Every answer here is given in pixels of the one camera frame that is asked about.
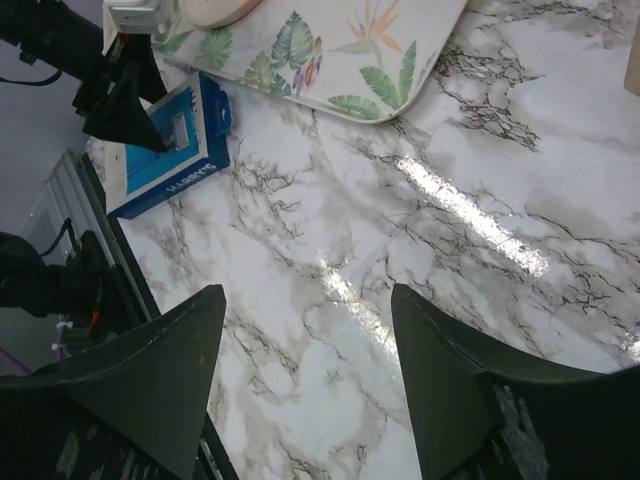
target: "black cable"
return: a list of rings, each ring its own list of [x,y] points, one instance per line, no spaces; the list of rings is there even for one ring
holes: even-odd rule
[[[47,85],[51,85],[53,82],[56,82],[62,76],[62,70],[58,70],[56,73],[51,75],[49,78],[45,78],[44,80],[40,80],[38,82],[28,82],[22,80],[8,80],[6,78],[0,77],[0,83],[12,83],[14,85],[26,85],[28,87],[45,87]]]
[[[0,40],[81,82],[102,71],[102,28],[62,0],[1,0]]]
[[[79,252],[80,245],[78,245],[78,241],[76,240],[76,234],[73,231],[73,225],[71,224],[71,219],[67,218],[64,222],[62,222],[60,231],[58,232],[58,235],[56,236],[56,238],[53,240],[53,243],[51,244],[51,246],[47,248],[44,252],[40,253],[39,255],[41,257],[46,257],[47,255],[51,254],[51,252],[53,252],[55,248],[58,246],[58,244],[60,243],[60,240],[62,240],[62,237],[64,236],[65,232],[69,232],[69,239],[71,240],[71,246],[76,252]]]

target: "tropical leaf print placemat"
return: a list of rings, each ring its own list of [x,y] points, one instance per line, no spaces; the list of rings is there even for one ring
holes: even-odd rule
[[[161,55],[358,122],[400,114],[424,84],[466,0],[263,0],[199,30],[175,15]]]

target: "glossy countertop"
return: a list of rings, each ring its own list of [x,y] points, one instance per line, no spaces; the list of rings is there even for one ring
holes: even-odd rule
[[[162,311],[224,286],[209,412],[240,478],[420,477],[396,282],[549,360],[640,361],[640,97],[623,89],[639,13],[471,1],[416,103],[379,126],[221,83],[231,167],[121,223]]]

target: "blue box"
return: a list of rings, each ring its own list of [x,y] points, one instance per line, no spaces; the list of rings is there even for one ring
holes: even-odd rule
[[[107,213],[116,217],[134,218],[230,163],[229,99],[207,75],[192,75],[147,113],[171,150],[106,143]]]

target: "red wire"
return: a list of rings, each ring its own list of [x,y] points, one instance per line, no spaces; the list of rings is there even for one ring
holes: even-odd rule
[[[98,323],[98,318],[100,318],[100,312],[96,310],[91,314],[91,323],[89,324],[89,328],[87,329],[87,338],[91,336],[91,331],[93,327]]]

